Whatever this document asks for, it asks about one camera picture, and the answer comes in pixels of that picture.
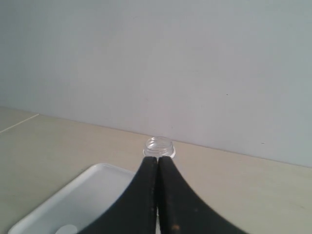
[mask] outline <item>white tray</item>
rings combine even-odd
[[[55,234],[69,224],[81,231],[117,200],[133,176],[122,168],[96,164],[14,225],[9,234]]]

